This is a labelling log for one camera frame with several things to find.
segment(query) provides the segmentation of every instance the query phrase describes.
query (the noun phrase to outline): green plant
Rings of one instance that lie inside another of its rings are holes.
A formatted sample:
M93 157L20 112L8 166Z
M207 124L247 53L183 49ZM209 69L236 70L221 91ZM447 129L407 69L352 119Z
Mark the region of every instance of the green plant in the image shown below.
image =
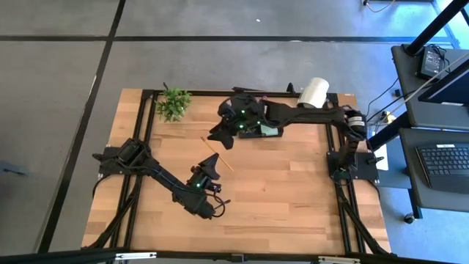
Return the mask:
M180 118L184 116L184 112L191 103L191 94L180 88L166 88L161 95L165 97L165 100L158 101L156 103L156 113L161 117L164 117L164 122L180 121Z

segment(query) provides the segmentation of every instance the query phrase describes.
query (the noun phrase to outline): wooden table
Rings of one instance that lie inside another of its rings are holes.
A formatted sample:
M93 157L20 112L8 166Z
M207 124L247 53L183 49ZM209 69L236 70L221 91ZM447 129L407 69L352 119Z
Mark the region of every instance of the wooden table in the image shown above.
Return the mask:
M111 146L120 147L132 136L140 97L141 89L122 91L109 138ZM191 176L191 166L213 154L200 136L208 136L209 129L219 122L216 112L224 99L193 96L181 122L164 123L155 116L149 143L152 155L182 182ZM294 98L271 100L290 105L296 102ZM356 105L355 96L339 94L339 103ZM142 124L147 123L147 115ZM218 182L223 186L220 196L232 201L224 216L212 220L192 216L172 202L167 189L145 177L131 249L344 254L336 194L328 177L324 125L290 125L281 138L235 139L232 150L225 150L220 142L209 144L234 169L232 172L221 161L217 163L221 175ZM112 176L97 188L83 246L94 242L114 217L122 179L122 175ZM366 181L354 183L363 223L389 251L376 190ZM123 244L126 220L123 223L119 246ZM348 227L356 250L350 220Z

